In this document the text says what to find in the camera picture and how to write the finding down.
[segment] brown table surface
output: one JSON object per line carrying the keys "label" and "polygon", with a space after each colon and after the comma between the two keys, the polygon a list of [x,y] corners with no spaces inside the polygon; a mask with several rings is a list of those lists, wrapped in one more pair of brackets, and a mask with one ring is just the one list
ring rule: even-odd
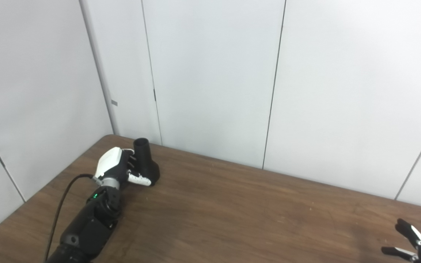
{"label": "brown table surface", "polygon": [[[0,263],[42,261],[65,187],[114,146],[132,140],[105,136],[0,224]],[[396,219],[421,231],[416,205],[158,145],[152,155],[160,180],[122,192],[119,225],[95,263],[398,263],[380,251],[413,250]],[[94,189],[85,178],[71,188],[51,251]]]}

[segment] robotic arm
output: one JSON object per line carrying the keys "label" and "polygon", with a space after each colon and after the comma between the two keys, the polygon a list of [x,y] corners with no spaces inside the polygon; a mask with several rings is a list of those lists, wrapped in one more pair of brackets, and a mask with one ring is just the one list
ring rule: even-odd
{"label": "robotic arm", "polygon": [[149,141],[139,138],[133,145],[134,150],[115,147],[100,158],[92,177],[99,187],[62,233],[60,245],[47,263],[89,263],[96,258],[118,223],[121,185],[153,186],[159,180]]}
{"label": "robotic arm", "polygon": [[412,263],[421,263],[421,233],[414,226],[400,218],[397,220],[396,230],[409,240],[417,250],[417,253],[402,248],[382,247],[381,251],[383,254],[398,256]]}

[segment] wall seam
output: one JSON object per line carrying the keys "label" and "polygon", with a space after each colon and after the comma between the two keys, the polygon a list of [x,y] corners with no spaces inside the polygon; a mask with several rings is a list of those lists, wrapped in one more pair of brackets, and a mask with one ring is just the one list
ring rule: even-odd
{"label": "wall seam", "polygon": [[397,200],[397,198],[399,198],[399,195],[401,194],[402,190],[403,190],[403,189],[404,189],[404,187],[406,186],[407,181],[409,180],[409,178],[410,178],[411,174],[413,173],[413,171],[414,171],[415,167],[417,166],[417,163],[419,162],[420,158],[421,158],[421,151],[420,151],[420,153],[419,153],[418,157],[416,158],[416,161],[414,162],[414,165],[412,165],[412,167],[411,167],[411,169],[410,169],[409,173],[407,174],[407,177],[405,178],[404,182],[402,183],[401,188],[399,188],[399,191],[397,192],[397,195],[396,195],[396,197],[394,198],[394,200]]}
{"label": "wall seam", "polygon": [[287,0],[284,1],[284,10],[283,10],[283,14],[282,14],[282,24],[280,26],[279,48],[277,49],[277,60],[276,60],[276,72],[274,73],[274,84],[272,85],[272,96],[271,96],[270,108],[269,108],[268,130],[267,130],[267,133],[266,133],[266,144],[264,145],[264,156],[262,157],[262,169],[264,169],[264,162],[266,161],[266,150],[267,150],[267,147],[268,147],[270,116],[272,114],[272,102],[274,101],[274,90],[276,88],[277,67],[279,66],[280,44],[282,42],[282,30],[284,29],[284,19],[285,19],[285,7],[286,7],[286,5],[287,5]]}
{"label": "wall seam", "polygon": [[11,182],[12,182],[12,184],[14,185],[15,189],[17,190],[17,193],[19,194],[20,198],[22,198],[22,201],[25,203],[25,202],[26,202],[26,200],[25,200],[24,196],[22,195],[22,193],[21,193],[21,191],[20,191],[19,187],[17,187],[17,184],[15,183],[15,181],[14,181],[14,179],[12,178],[11,174],[10,174],[10,173],[9,173],[9,171],[7,170],[7,168],[6,168],[5,164],[4,164],[4,162],[3,162],[3,160],[2,160],[2,157],[1,157],[1,156],[0,156],[0,164],[1,164],[1,166],[3,167],[3,169],[4,169],[5,173],[7,174],[7,176],[9,177],[9,179],[11,180]]}

